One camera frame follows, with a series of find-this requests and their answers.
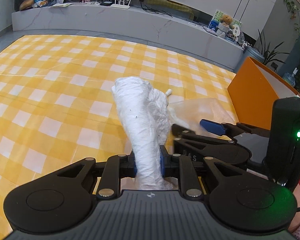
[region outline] white cotton bundle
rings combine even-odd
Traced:
[[[173,189],[160,171],[159,146],[164,145],[170,129],[166,95],[138,77],[116,79],[112,95],[135,154],[136,187],[140,190]]]

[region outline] black power cord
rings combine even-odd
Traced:
[[[148,13],[153,13],[153,14],[162,14],[162,15],[168,15],[172,18],[172,14],[163,10],[158,10],[158,9],[154,9],[154,8],[150,8],[148,6],[145,5],[145,8],[142,6],[142,2],[140,2],[141,8]]]

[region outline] white router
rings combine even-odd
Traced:
[[[121,8],[121,9],[129,9],[130,8],[130,2],[131,0],[129,0],[128,5],[125,4],[121,4],[121,0],[119,1],[119,3],[116,3],[116,0],[114,0],[114,4],[110,5],[110,7],[115,7],[115,8]]]

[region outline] trash can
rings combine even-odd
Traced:
[[[243,54],[242,54],[240,61],[234,68],[234,73],[237,73],[239,71],[241,65],[243,64],[243,62],[245,61],[245,59],[247,57],[252,57],[261,63],[265,60],[265,58],[260,54],[260,52],[257,49],[246,46],[243,50]]]

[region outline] gray tile floor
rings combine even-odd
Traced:
[[[2,37],[0,37],[0,52],[3,51],[6,47],[8,47],[10,44],[15,42],[17,39],[21,38],[24,35],[38,35],[38,34],[68,34],[68,35],[83,35],[83,36],[93,36],[93,37],[103,37],[103,38],[111,38],[111,39],[117,39],[117,40],[123,40],[123,41],[132,41],[144,45],[150,45],[161,49],[168,49],[175,51],[180,54],[188,55],[194,58],[197,58],[198,60],[216,65],[215,62],[208,60],[207,58],[200,57],[198,55],[183,51],[181,49],[172,48],[169,46],[161,45],[159,43],[151,42],[151,41],[145,41],[137,38],[132,38],[129,36],[122,36],[122,35],[116,35],[111,33],[100,33],[100,32],[92,32],[92,31],[78,31],[78,30],[53,30],[53,29],[45,29],[45,30],[27,30],[27,31],[16,31],[16,32],[8,32]],[[219,65],[221,68],[224,68],[229,71],[233,71],[232,69]]]

